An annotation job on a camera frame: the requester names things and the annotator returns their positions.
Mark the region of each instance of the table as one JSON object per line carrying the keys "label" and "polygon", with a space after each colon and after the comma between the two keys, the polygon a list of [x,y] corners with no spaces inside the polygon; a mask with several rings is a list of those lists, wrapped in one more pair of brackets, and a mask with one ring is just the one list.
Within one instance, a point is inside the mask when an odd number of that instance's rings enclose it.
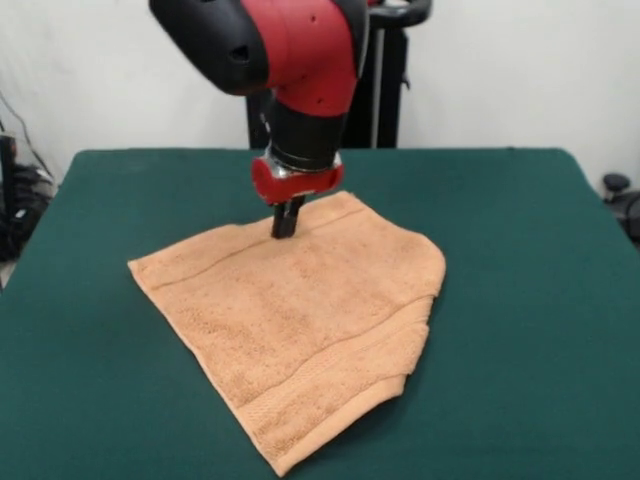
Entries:
{"label": "table", "polygon": [[[77,156],[0,298],[0,478],[275,478],[126,266],[269,215],[250,157]],[[575,160],[343,158],[344,188],[428,235],[447,278],[405,394],[289,478],[640,478],[640,257]]]}

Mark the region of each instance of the black stand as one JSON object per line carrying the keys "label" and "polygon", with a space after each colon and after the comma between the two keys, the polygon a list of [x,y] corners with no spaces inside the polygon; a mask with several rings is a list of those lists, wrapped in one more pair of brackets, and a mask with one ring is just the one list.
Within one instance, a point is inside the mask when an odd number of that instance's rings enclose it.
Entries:
{"label": "black stand", "polygon": [[[402,29],[372,30],[362,78],[353,98],[342,148],[396,148],[408,39]],[[247,97],[249,146],[264,149],[269,136],[261,118],[271,92]]]}
{"label": "black stand", "polygon": [[4,198],[4,217],[13,218],[16,214],[16,191],[14,185],[15,172],[15,140],[0,134],[0,163],[2,164],[2,194]]}

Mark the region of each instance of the black knob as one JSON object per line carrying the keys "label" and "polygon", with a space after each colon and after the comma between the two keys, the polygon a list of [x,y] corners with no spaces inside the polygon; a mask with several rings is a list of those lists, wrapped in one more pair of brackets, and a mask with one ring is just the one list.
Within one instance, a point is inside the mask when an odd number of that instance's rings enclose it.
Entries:
{"label": "black knob", "polygon": [[607,187],[607,190],[611,193],[620,193],[631,185],[629,177],[619,173],[610,173],[605,175],[603,181],[604,186]]}

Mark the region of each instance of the black equipment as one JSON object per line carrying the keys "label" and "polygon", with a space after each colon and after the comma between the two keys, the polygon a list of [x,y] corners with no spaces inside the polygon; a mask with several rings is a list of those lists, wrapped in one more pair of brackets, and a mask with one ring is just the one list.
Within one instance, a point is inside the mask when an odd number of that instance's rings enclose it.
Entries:
{"label": "black equipment", "polygon": [[628,191],[631,181],[616,173],[605,175],[603,182],[607,189],[605,203],[640,250],[640,190]]}

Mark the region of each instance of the orange towel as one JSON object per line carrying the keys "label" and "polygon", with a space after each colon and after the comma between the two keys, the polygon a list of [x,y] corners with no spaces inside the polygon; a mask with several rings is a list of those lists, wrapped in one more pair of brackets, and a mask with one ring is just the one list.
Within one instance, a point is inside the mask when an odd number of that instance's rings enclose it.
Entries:
{"label": "orange towel", "polygon": [[210,230],[129,263],[279,476],[402,394],[445,274],[440,250],[354,196]]}

